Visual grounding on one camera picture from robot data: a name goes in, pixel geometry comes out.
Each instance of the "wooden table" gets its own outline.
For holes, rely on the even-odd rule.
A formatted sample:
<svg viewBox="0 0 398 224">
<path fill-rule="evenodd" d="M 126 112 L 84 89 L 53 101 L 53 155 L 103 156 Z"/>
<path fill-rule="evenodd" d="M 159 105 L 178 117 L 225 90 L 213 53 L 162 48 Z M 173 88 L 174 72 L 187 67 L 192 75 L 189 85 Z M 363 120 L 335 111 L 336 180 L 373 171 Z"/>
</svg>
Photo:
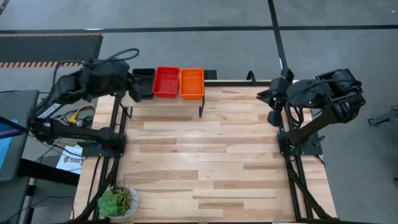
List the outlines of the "wooden table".
<svg viewBox="0 0 398 224">
<path fill-rule="evenodd" d="M 202 118 L 196 107 L 134 108 L 126 122 L 127 145 L 118 183 L 137 189 L 141 206 L 133 217 L 118 221 L 294 221 L 277 128 L 267 122 L 268 105 L 255 99 L 265 89 L 206 87 Z M 93 128 L 109 126 L 113 100 L 99 99 Z M 305 120 L 311 120 L 309 112 Z M 313 156 L 302 160 L 309 191 L 335 216 L 323 165 Z M 76 215 L 86 206 L 95 162 L 96 158 L 84 161 Z M 297 191 L 305 217 L 302 194 Z"/>
</svg>

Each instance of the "potted plant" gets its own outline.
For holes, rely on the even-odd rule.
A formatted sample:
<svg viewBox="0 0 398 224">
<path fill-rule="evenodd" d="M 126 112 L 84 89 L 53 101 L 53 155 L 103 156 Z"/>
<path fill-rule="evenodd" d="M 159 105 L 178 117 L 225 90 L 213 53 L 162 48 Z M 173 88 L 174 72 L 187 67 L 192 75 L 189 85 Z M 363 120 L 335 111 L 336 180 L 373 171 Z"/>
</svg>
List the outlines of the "potted plant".
<svg viewBox="0 0 398 224">
<path fill-rule="evenodd" d="M 140 204 L 138 192 L 130 187 L 115 185 L 99 199 L 99 214 L 105 218 L 122 219 L 135 214 Z"/>
</svg>

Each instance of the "yellow cable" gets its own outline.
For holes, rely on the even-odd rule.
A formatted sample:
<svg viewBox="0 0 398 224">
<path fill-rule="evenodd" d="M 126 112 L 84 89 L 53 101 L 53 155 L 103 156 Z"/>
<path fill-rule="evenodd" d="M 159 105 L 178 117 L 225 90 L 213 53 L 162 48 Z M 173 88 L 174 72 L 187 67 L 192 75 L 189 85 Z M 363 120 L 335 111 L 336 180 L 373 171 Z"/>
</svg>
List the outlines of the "yellow cable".
<svg viewBox="0 0 398 224">
<path fill-rule="evenodd" d="M 75 114 L 73 114 L 70 118 L 68 118 L 68 121 L 69 121 L 70 123 L 75 124 L 75 123 L 77 122 L 77 116 L 78 116 L 79 112 L 80 112 L 82 109 L 84 109 L 84 108 L 89 108 L 89 107 L 93 107 L 94 110 L 96 109 L 96 107 L 95 107 L 94 105 L 92 105 L 91 103 L 86 104 L 86 105 L 84 105 L 84 106 L 81 106 L 81 107 L 76 111 Z"/>
</svg>

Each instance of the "black mat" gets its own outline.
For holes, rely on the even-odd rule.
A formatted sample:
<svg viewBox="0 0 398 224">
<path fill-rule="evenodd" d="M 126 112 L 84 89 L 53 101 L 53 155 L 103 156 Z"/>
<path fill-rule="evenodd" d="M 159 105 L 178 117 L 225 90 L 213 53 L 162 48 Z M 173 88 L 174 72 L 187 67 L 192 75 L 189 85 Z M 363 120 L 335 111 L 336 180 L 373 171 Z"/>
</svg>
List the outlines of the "black mat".
<svg viewBox="0 0 398 224">
<path fill-rule="evenodd" d="M 52 67 L 62 60 L 98 58 L 102 39 L 103 34 L 94 33 L 0 35 L 0 68 Z"/>
</svg>

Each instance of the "orange bin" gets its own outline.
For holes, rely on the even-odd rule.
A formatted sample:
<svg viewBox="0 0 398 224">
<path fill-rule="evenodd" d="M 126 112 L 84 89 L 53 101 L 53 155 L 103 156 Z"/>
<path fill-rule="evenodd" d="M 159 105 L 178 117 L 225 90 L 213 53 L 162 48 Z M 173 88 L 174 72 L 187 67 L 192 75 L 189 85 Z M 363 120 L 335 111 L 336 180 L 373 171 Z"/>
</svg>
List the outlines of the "orange bin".
<svg viewBox="0 0 398 224">
<path fill-rule="evenodd" d="M 205 71 L 203 68 L 181 68 L 180 96 L 184 100 L 199 100 L 205 94 Z"/>
</svg>

